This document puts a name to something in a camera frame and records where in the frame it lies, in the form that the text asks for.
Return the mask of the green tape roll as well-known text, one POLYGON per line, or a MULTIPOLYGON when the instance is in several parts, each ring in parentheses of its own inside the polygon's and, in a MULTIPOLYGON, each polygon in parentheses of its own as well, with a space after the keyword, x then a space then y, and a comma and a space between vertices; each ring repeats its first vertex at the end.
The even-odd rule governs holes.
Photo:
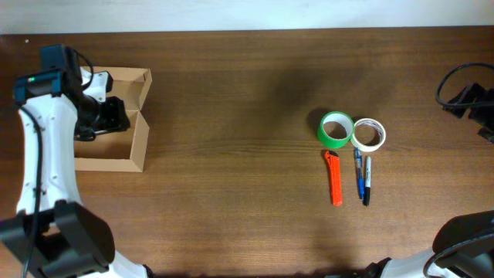
POLYGON ((325 114, 317 129, 317 138, 323 146, 328 148, 343 147, 353 134, 353 120, 339 111, 325 114))

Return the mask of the brown cardboard box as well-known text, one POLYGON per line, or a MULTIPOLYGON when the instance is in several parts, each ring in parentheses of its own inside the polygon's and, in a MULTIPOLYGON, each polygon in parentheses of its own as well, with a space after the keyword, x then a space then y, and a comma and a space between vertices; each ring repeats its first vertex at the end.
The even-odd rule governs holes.
POLYGON ((141 109, 152 84, 151 71, 111 66, 96 66, 94 71, 112 76, 113 87, 107 97, 118 97, 124 102, 130 128, 99 135, 95 141, 75 142, 75 168, 77 171, 142 172, 150 127, 141 109))

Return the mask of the black grey marker pen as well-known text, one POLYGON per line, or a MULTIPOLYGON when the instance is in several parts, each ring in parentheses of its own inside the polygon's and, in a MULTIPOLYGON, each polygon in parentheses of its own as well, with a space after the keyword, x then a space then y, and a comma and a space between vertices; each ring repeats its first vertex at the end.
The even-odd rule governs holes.
POLYGON ((363 201, 365 206, 369 206, 371 200, 371 172, 372 172, 372 160, 370 156, 367 156, 365 163, 364 201, 363 201))

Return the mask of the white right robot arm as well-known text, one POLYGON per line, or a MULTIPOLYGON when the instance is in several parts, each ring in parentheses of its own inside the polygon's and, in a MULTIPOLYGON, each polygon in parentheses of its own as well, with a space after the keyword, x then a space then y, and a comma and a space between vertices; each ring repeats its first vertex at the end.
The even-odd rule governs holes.
MULTIPOLYGON (((479 135, 493 142, 493 90, 477 83, 468 85, 443 105, 457 118, 481 125, 479 135)), ((439 230, 432 247, 407 259, 386 258, 372 263, 361 274, 371 278, 399 277, 492 277, 493 211, 460 215, 439 230)))

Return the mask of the orange utility knife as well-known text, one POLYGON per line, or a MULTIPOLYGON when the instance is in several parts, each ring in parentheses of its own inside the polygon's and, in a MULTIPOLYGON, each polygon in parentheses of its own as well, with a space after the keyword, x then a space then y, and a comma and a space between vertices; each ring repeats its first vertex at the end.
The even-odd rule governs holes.
POLYGON ((335 151, 325 151, 323 157, 329 170, 331 202, 334 206, 341 206, 343 204, 343 192, 341 185, 340 157, 335 151))

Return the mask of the cream masking tape roll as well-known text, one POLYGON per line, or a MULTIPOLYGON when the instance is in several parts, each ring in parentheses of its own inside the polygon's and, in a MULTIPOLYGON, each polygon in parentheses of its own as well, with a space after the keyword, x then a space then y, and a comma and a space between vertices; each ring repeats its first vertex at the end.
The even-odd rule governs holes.
POLYGON ((387 131, 375 119, 361 118, 354 124, 351 144, 363 152, 374 152, 381 148, 387 140, 387 131))

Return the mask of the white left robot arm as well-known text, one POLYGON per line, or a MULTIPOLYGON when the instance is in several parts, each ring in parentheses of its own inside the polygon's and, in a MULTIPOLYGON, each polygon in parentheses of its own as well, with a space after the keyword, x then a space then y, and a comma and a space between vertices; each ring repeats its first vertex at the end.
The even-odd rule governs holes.
POLYGON ((38 73, 19 77, 13 95, 24 133, 22 192, 1 241, 23 276, 150 277, 152 270, 117 252, 108 224, 84 207, 76 183, 74 144, 126 131, 124 102, 113 77, 62 44, 40 51, 38 73))

